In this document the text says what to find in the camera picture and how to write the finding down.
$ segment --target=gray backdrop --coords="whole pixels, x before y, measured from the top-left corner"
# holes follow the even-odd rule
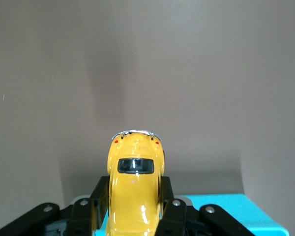
[[[163,139],[174,192],[244,192],[295,236],[295,0],[0,1],[0,227]]]

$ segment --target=yellow toy car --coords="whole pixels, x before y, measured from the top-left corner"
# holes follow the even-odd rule
[[[165,167],[161,140],[144,130],[122,131],[112,139],[106,236],[152,236],[160,220]]]

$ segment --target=rear window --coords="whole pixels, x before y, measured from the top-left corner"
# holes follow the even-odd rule
[[[152,174],[154,172],[154,163],[150,159],[120,159],[118,172],[126,174]]]

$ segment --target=metal bolt head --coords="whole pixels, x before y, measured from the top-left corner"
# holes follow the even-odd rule
[[[180,201],[177,200],[177,199],[173,200],[172,203],[173,203],[173,205],[176,206],[176,207],[177,207],[177,206],[180,206]]]
[[[49,212],[51,211],[53,208],[51,206],[47,206],[43,209],[44,212]]]
[[[88,204],[89,202],[87,200],[83,200],[80,202],[80,205],[81,206],[85,206],[86,204]]]
[[[213,207],[211,207],[211,206],[207,206],[206,207],[206,212],[212,214],[212,213],[215,213],[215,209]]]

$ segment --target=light blue surface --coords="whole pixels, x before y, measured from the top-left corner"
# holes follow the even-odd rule
[[[289,236],[282,226],[274,222],[243,194],[184,195],[197,210],[203,205],[215,204],[222,207],[255,236]],[[108,215],[106,214],[96,236],[105,236]]]

